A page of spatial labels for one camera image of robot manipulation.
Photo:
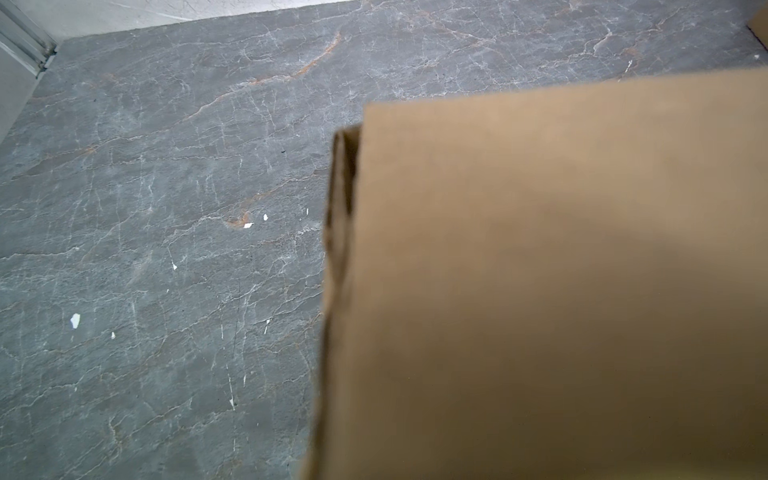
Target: brown cardboard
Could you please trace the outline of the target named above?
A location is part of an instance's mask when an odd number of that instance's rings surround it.
[[[768,48],[768,5],[760,9],[747,23],[752,33]]]
[[[766,84],[368,106],[304,478],[768,478]]]

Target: cardboard box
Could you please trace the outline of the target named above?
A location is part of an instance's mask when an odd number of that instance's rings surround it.
[[[368,106],[304,478],[768,478],[767,84]]]
[[[752,33],[768,48],[768,5],[760,9],[746,24]]]

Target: gray marble surface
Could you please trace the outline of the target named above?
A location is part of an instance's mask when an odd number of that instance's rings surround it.
[[[347,2],[66,42],[0,145],[0,476],[295,475],[333,131],[369,101],[763,65],[762,3]]]

